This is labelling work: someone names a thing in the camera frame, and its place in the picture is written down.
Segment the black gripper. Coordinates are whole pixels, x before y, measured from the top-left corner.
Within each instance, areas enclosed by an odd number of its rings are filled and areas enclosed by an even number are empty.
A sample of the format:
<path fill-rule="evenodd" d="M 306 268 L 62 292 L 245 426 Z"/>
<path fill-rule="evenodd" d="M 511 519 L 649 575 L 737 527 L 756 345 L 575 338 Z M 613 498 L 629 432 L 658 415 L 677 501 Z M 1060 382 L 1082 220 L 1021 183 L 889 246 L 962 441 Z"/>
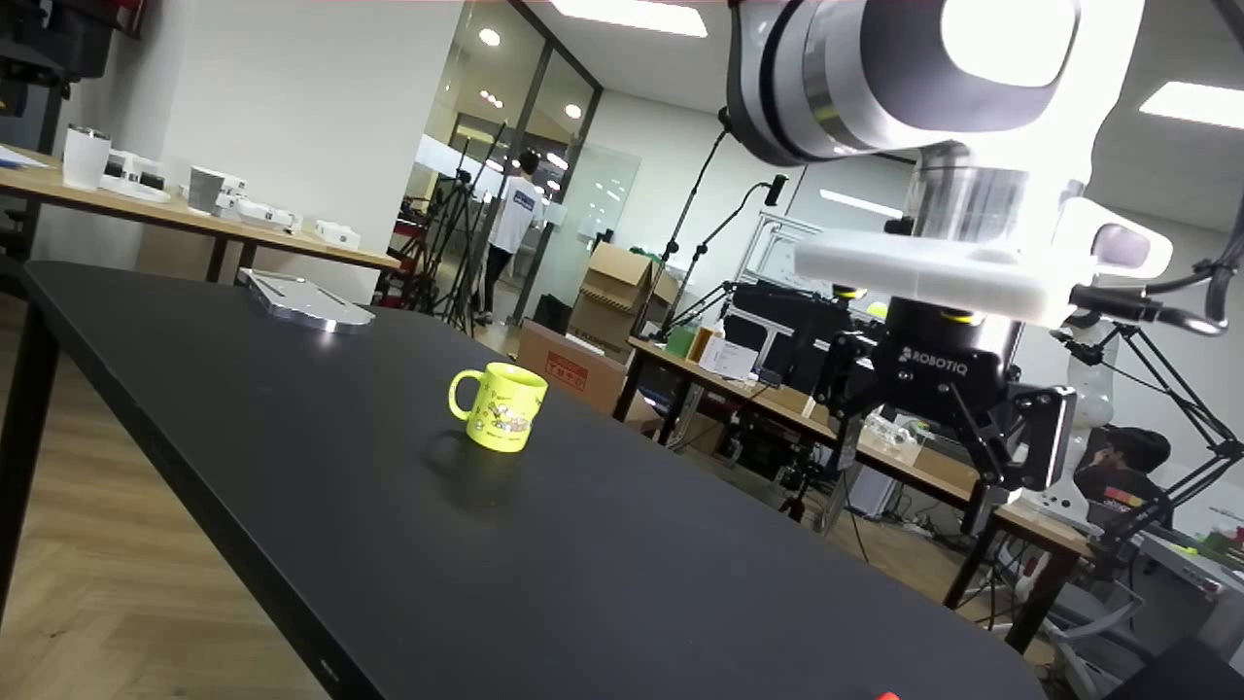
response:
<path fill-rule="evenodd" d="M 831 415 L 911 413 L 949 432 L 993 485 L 1048 485 L 1073 408 L 1070 388 L 1021 384 L 1008 345 L 943 307 L 898 303 L 898 321 L 858 321 L 857 288 L 829 297 L 737 286 L 726 336 L 770 330 L 763 377 L 810 388 Z"/>

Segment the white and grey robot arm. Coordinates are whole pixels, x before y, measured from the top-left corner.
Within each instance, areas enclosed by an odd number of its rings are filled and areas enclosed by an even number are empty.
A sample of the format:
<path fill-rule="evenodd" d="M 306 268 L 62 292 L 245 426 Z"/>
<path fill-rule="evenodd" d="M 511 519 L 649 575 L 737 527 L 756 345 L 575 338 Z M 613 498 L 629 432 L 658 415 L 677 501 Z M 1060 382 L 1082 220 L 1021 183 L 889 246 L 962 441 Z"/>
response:
<path fill-rule="evenodd" d="M 1174 243 L 1094 202 L 1148 0 L 726 0 L 726 134 L 775 168 L 940 156 L 905 243 L 806 250 L 826 282 L 1059 329 L 1094 282 L 1156 282 Z"/>

